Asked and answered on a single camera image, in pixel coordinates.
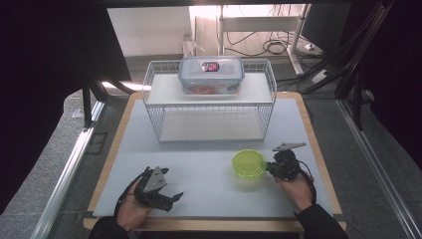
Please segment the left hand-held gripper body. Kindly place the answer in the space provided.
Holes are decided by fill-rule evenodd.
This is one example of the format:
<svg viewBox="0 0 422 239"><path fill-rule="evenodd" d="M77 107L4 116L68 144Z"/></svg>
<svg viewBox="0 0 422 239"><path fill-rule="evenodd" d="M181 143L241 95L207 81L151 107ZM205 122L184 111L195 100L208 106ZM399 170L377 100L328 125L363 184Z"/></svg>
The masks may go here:
<svg viewBox="0 0 422 239"><path fill-rule="evenodd" d="M152 169L148 166L140 176L140 180L134 189L134 196L141 205L170 211L173 205L172 199L159 193L165 186L166 180L160 168Z"/></svg>

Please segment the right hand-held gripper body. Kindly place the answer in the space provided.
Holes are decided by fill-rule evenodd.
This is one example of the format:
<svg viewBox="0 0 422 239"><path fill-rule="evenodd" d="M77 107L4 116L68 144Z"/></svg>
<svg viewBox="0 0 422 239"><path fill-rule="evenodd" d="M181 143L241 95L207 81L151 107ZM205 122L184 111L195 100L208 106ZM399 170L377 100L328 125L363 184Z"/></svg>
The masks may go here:
<svg viewBox="0 0 422 239"><path fill-rule="evenodd" d="M282 143L274 148L274 160L276 161L273 172L284 180L292 180L300 173L300 162L297 159L294 148L305 146L302 143Z"/></svg>

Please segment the green round plastic container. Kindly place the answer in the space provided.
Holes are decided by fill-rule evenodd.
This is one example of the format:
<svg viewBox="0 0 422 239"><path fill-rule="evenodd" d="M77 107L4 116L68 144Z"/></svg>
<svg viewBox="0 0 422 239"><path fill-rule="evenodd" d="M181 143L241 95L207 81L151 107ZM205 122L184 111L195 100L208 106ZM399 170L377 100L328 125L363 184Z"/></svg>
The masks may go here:
<svg viewBox="0 0 422 239"><path fill-rule="evenodd" d="M243 149L232 157L234 174L246 179L260 177L267 168L264 156L254 149Z"/></svg>

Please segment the white wire shelf rack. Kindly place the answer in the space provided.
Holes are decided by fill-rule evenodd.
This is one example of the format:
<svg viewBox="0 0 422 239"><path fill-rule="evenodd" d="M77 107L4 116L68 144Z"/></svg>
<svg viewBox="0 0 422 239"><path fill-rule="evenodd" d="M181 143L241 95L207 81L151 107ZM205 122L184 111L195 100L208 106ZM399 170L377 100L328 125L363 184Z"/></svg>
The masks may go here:
<svg viewBox="0 0 422 239"><path fill-rule="evenodd" d="M187 96L178 61L149 63L142 97L160 141L262 140L277 97L267 59L242 59L245 79L238 95Z"/></svg>

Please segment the clear rectangular blue-rimmed food container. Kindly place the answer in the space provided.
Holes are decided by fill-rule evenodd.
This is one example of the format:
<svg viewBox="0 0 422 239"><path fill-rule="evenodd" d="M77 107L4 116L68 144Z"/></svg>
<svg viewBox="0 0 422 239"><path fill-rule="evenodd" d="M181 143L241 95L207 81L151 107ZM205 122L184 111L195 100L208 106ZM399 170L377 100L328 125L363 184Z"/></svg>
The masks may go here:
<svg viewBox="0 0 422 239"><path fill-rule="evenodd" d="M178 80L187 96L235 96L244 79L244 63L236 56L186 57L179 65Z"/></svg>

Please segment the person's right hand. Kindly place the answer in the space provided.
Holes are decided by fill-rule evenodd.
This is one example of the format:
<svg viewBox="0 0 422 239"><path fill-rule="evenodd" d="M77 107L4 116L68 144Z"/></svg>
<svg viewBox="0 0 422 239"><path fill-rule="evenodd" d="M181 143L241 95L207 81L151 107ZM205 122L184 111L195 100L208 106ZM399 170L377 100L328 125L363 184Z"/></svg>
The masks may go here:
<svg viewBox="0 0 422 239"><path fill-rule="evenodd" d="M283 188L285 194L300 212L313 205L311 189L302 175L298 174L294 179L289 181L283 180L280 177L274 177L274 179Z"/></svg>

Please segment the person's left hand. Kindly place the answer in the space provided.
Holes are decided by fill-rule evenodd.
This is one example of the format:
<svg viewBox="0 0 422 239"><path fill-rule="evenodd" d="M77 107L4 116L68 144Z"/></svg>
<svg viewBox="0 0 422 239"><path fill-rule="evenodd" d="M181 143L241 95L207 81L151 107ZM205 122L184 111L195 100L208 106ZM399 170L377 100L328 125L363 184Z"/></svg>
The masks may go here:
<svg viewBox="0 0 422 239"><path fill-rule="evenodd" d="M126 231L138 228L152 211L151 207L141 205L134 196L134 184L120 202L116 223Z"/></svg>

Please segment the light grey table mat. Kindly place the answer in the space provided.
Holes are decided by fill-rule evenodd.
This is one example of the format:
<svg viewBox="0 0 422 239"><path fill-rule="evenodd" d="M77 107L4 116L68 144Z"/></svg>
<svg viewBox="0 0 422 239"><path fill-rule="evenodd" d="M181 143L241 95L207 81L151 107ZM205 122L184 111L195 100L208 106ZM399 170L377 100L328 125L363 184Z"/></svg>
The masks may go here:
<svg viewBox="0 0 422 239"><path fill-rule="evenodd" d="M137 100L125 127L114 164L94 210L95 216L109 216L127 185L149 166L167 167L167 185L161 193L182 197L168 211L155 210L154 217L245 217L291 218L295 206L271 174L244 179L234 174L232 157L251 148L271 161L273 148L281 143L299 143L295 155L311 170L316 199L331 212L316 157L297 102L280 99L275 103L267 136L263 141L165 142L152 129L143 101Z"/></svg>

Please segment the wooden table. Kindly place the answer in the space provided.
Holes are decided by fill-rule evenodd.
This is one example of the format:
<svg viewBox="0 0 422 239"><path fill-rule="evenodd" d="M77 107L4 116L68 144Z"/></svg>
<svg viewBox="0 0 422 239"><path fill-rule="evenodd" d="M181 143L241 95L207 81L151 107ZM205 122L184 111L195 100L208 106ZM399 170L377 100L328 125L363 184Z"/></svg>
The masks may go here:
<svg viewBox="0 0 422 239"><path fill-rule="evenodd" d="M302 96L298 93L282 92L277 95L277 100L280 99L294 99L299 107L302 121L304 123L306 132L311 142L311 148L316 157L316 164L319 173L324 183L325 190L331 203L332 211L329 214L339 223L344 226L346 224L345 218L340 209L335 191L333 189L328 171L325 166L324 159L322 158L317 138L314 133L311 121L305 108L305 103ZM125 127L127 126L131 110L134 103L141 100L139 94L132 95L123 116L117 128L115 137L110 147L110 151L105 160L105 166L101 173L97 187L94 191L92 200L90 202L89 211L84 219L86 228L91 229L100 220L102 216L95 216L94 210L99 202L100 196L105 189L106 182L110 175L110 170L114 164L114 159L117 155L119 145L121 143ZM245 218L245 217L154 217L152 213L140 226L143 231L222 231L222 232L284 232L284 233L297 233L301 231L302 226L296 219L295 215L291 218Z"/></svg>

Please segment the white power adapter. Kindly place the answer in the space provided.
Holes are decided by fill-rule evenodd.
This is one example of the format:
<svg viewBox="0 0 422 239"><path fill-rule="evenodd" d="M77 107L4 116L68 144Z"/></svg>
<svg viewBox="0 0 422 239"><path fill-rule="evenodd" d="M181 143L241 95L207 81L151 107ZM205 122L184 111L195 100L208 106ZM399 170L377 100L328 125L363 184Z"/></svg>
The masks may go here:
<svg viewBox="0 0 422 239"><path fill-rule="evenodd" d="M328 70L322 70L313 77L312 82L314 84L319 83L320 81L325 79L328 75L329 75Z"/></svg>

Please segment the black metal stand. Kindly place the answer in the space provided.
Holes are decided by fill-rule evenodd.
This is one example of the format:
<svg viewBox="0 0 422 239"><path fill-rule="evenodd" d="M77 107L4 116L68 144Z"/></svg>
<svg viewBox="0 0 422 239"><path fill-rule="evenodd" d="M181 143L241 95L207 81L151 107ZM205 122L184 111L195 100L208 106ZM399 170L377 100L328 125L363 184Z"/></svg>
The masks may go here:
<svg viewBox="0 0 422 239"><path fill-rule="evenodd" d="M333 62L334 57L332 55L341 52L340 59L343 65L320 82L300 90L302 95L309 95L334 80L340 79L338 86L334 90L334 97L338 100L345 100L349 93L353 92L351 118L355 126L360 130L362 130L361 105L363 82L360 72L362 70L362 63L379 28L396 2L396 0L374 1L372 10L350 36L348 41L327 57Z"/></svg>
<svg viewBox="0 0 422 239"><path fill-rule="evenodd" d="M108 98L108 92L103 85L103 80L95 79L91 76L85 76L83 86L83 109L84 109L84 130L88 130L93 124L91 94L97 101L104 102Z"/></svg>

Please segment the black curtain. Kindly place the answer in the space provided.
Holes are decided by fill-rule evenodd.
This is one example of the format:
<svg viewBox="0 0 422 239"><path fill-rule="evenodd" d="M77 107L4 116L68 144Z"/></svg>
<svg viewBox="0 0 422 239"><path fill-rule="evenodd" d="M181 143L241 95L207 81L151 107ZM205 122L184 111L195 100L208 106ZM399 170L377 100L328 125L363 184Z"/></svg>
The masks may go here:
<svg viewBox="0 0 422 239"><path fill-rule="evenodd" d="M361 60L371 110L422 169L422 0L395 0Z"/></svg>
<svg viewBox="0 0 422 239"><path fill-rule="evenodd" d="M72 93L130 78L108 11L89 0L0 0L0 215Z"/></svg>

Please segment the aluminium rail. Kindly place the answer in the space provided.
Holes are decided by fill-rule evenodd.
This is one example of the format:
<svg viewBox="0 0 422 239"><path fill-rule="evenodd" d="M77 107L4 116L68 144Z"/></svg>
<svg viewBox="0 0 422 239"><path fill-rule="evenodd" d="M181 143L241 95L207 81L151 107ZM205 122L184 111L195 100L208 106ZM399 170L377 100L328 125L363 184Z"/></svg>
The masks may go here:
<svg viewBox="0 0 422 239"><path fill-rule="evenodd" d="M393 185L365 133L354 123L352 111L347 102L336 100L336 103L407 238L422 239L422 228L417 224L410 209Z"/></svg>
<svg viewBox="0 0 422 239"><path fill-rule="evenodd" d="M91 116L89 117L89 120L91 122L88 126L85 126L80 133L30 239L48 238L104 106L104 103L96 102L93 109L90 111Z"/></svg>

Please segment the white desk frame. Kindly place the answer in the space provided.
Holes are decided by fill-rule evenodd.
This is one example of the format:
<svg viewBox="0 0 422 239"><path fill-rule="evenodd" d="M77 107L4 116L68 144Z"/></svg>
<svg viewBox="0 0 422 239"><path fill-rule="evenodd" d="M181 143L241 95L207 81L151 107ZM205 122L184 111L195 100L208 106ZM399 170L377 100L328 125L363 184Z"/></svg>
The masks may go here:
<svg viewBox="0 0 422 239"><path fill-rule="evenodd" d="M218 55L224 55L224 34L226 32L294 32L292 43L286 51L297 76L304 74L296 54L297 44L304 26L310 4L305 4L298 16L266 16L266 17L225 17L223 6L220 6L218 18Z"/></svg>

